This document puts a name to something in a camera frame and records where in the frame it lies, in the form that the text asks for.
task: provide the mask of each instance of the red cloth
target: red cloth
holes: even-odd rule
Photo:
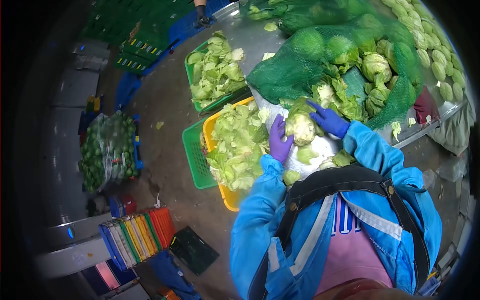
[[[427,116],[430,115],[430,121],[438,120],[440,114],[438,113],[437,104],[426,86],[423,86],[422,93],[413,104],[413,108],[417,111],[417,121],[420,124],[427,123]]]

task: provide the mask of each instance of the hand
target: hand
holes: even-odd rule
[[[293,144],[293,134],[287,137],[286,142],[282,142],[282,137],[284,135],[285,121],[283,121],[283,116],[278,114],[273,121],[272,128],[270,129],[270,137],[268,138],[268,141],[270,143],[270,155],[282,164],[287,159],[288,153]]]
[[[332,109],[323,108],[320,105],[307,101],[317,112],[311,112],[310,118],[317,122],[326,132],[333,134],[334,136],[343,139],[347,133],[350,122],[345,121],[339,117]]]
[[[210,19],[205,16],[205,5],[198,5],[195,7],[197,10],[197,22],[195,28],[210,27]]]

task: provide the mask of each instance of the blue light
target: blue light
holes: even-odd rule
[[[73,237],[75,236],[75,233],[73,232],[73,228],[72,227],[68,227],[68,236],[73,239]]]

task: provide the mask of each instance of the green mesh bag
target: green mesh bag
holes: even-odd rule
[[[312,97],[313,87],[328,75],[342,77],[347,96],[357,97],[364,106],[365,94],[354,92],[363,89],[363,81],[346,73],[352,68],[361,70],[362,57],[368,52],[386,57],[397,80],[378,114],[369,118],[359,113],[364,117],[349,119],[360,120],[372,129],[404,120],[422,91],[423,74],[412,35],[397,20],[377,14],[366,1],[249,0],[240,3],[240,13],[252,20],[280,17],[279,29],[291,35],[276,55],[257,64],[246,78],[273,104],[289,103],[284,105],[288,108],[294,99]],[[380,40],[385,41],[377,49]]]

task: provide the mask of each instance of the blue jacket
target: blue jacket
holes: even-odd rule
[[[343,147],[364,167],[392,179],[423,231],[431,271],[440,248],[442,222],[428,191],[420,189],[422,172],[415,167],[404,168],[402,152],[357,121],[350,124]],[[240,204],[231,233],[233,281],[247,299],[250,283],[268,250],[267,299],[312,299],[324,269],[337,195],[320,199],[299,213],[291,233],[292,243],[284,252],[279,239],[273,237],[285,211],[284,169],[270,155],[262,156],[261,165],[264,174]],[[366,191],[342,192],[342,196],[370,236],[394,287],[412,294],[416,287],[412,235],[398,224],[388,200]]]

